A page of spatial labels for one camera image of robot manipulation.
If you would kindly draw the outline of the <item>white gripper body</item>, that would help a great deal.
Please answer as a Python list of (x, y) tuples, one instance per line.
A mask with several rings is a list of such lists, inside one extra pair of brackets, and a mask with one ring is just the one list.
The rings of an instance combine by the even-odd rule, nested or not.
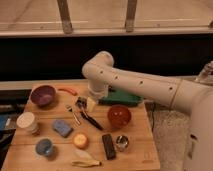
[(108, 95), (108, 86), (106, 84), (89, 82), (88, 90), (90, 95), (95, 99), (101, 99)]

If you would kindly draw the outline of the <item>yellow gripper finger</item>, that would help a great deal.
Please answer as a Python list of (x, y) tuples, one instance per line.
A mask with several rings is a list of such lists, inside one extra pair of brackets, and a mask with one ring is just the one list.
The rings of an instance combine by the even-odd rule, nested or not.
[(96, 102), (92, 98), (88, 97), (87, 107), (86, 107), (87, 111), (92, 112), (95, 106), (96, 106)]

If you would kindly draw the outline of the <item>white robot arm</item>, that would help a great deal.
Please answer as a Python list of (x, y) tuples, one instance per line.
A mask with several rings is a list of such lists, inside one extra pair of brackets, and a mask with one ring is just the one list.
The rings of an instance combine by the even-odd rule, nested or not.
[(100, 99), (108, 94), (108, 86), (190, 115), (182, 171), (213, 171), (213, 87), (196, 82), (125, 71), (113, 67), (113, 56), (97, 53), (82, 67), (88, 79), (90, 94)]

